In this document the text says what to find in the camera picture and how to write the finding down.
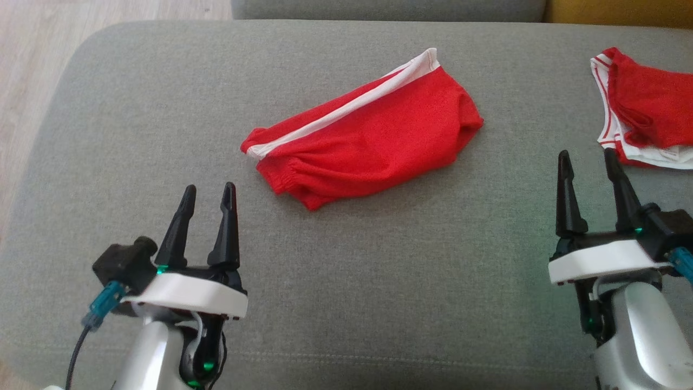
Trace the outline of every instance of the black cable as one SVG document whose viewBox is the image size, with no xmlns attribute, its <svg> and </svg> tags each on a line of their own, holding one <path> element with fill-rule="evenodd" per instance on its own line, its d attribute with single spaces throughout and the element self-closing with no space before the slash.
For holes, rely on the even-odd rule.
<svg viewBox="0 0 693 390">
<path fill-rule="evenodd" d="M 80 338 L 77 339 L 77 344 L 75 344 L 75 349 L 72 351 L 72 357 L 70 358 L 70 365 L 67 367 L 67 379 L 65 380 L 65 390 L 70 390 L 72 387 L 72 375 L 75 372 L 75 363 L 77 363 L 77 355 L 80 353 L 80 349 L 82 349 L 82 344 L 84 344 L 85 339 L 87 338 L 87 335 L 89 334 L 89 331 L 91 330 L 91 326 L 85 326 L 85 329 L 82 331 L 82 334 L 80 334 Z"/>
<path fill-rule="evenodd" d="M 221 377 L 221 372 L 224 370 L 224 365 L 226 364 L 226 356 L 227 356 L 228 350 L 226 349 L 226 335 L 224 334 L 224 332 L 221 332 L 221 342 L 222 342 L 222 345 L 224 346 L 224 355 L 221 358 L 221 364 L 219 365 L 219 371 L 217 371 L 217 375 L 209 383 L 209 387 L 207 388 L 207 390 L 212 390 L 212 387 L 214 387 L 214 384 L 216 383 L 216 381 L 219 380 L 219 377 Z"/>
</svg>

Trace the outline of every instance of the blue cable connector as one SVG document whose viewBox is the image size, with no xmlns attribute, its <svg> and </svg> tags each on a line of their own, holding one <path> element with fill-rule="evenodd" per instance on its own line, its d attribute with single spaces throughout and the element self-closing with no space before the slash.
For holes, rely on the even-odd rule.
<svg viewBox="0 0 693 390">
<path fill-rule="evenodd" d="M 669 262 L 684 278 L 693 285 L 693 255 L 686 248 L 679 246 L 669 254 Z"/>
<path fill-rule="evenodd" d="M 89 305 L 89 313 L 82 319 L 82 325 L 92 332 L 97 331 L 103 319 L 121 302 L 125 296 L 125 285 L 115 280 L 109 282 Z"/>
</svg>

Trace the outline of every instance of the red cloth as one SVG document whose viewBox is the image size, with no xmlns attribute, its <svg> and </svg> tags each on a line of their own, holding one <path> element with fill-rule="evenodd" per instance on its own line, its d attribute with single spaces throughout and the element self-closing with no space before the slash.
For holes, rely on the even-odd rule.
<svg viewBox="0 0 693 390">
<path fill-rule="evenodd" d="M 632 131 L 634 146 L 665 149 L 693 145 L 693 74 L 639 65 L 615 47 L 604 51 L 613 63 L 608 76 L 608 101 Z"/>
<path fill-rule="evenodd" d="M 309 210 L 317 210 L 339 198 L 374 194 L 452 164 L 481 128 L 483 119 L 464 89 L 437 65 L 435 49 L 430 50 L 426 74 L 414 75 L 398 89 L 261 156 L 257 170 L 274 192 L 287 192 Z M 249 148 L 293 133 L 368 91 L 385 87 L 388 80 L 405 71 L 396 71 L 270 128 L 256 128 L 241 150 L 252 155 Z"/>
</svg>

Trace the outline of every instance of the light wood floor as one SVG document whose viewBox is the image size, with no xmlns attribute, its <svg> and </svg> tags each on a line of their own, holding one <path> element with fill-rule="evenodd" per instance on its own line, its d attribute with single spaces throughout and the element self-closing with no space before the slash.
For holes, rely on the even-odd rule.
<svg viewBox="0 0 693 390">
<path fill-rule="evenodd" d="M 36 132 L 72 53 L 102 28 L 153 19 L 226 20 L 231 6 L 229 0 L 0 0 L 0 241 Z M 0 390 L 38 388 L 0 362 Z"/>
</svg>

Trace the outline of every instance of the gray ottoman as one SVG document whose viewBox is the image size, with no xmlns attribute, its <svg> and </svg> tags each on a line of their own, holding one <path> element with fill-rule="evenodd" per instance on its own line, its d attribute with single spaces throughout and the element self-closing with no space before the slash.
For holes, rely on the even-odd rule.
<svg viewBox="0 0 693 390">
<path fill-rule="evenodd" d="M 255 126 L 382 76 L 428 47 L 486 124 L 446 169 L 307 212 L 238 147 Z M 427 22 L 143 22 L 89 38 L 42 126 L 0 255 L 3 359 L 62 383 L 109 244 L 160 241 L 198 186 L 187 258 L 216 238 L 238 187 L 248 316 L 227 328 L 219 389 L 585 389 L 590 337 L 571 288 L 548 281 L 556 156 L 570 149 L 583 214 L 615 222 L 595 138 L 589 58 L 618 46 L 693 71 L 693 32 Z M 628 169 L 643 201 L 693 210 L 688 172 Z M 693 294 L 665 290 L 689 339 Z M 108 389 L 140 323 L 87 339 L 75 389 Z"/>
</svg>

